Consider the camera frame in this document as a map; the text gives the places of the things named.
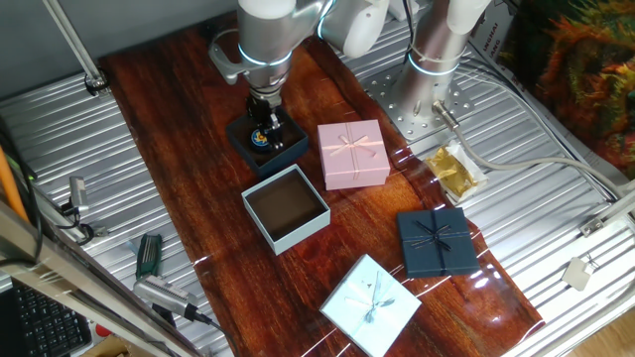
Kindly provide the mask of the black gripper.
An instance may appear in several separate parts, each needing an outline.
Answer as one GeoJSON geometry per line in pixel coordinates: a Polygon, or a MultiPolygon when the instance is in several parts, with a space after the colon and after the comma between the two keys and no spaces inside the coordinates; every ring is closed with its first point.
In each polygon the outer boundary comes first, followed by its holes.
{"type": "Polygon", "coordinates": [[[277,109],[272,108],[267,100],[249,96],[246,100],[248,115],[255,121],[252,130],[269,130],[268,141],[274,150],[284,147],[282,139],[282,122],[277,109]]]}

